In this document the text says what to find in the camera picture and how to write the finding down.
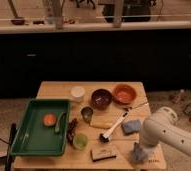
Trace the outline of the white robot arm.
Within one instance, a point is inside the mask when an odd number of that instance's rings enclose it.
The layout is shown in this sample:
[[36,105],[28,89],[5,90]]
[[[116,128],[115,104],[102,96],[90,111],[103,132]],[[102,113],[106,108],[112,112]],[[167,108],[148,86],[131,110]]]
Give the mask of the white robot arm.
[[143,121],[139,144],[144,156],[149,156],[163,142],[191,157],[191,132],[176,127],[177,120],[177,113],[164,106]]

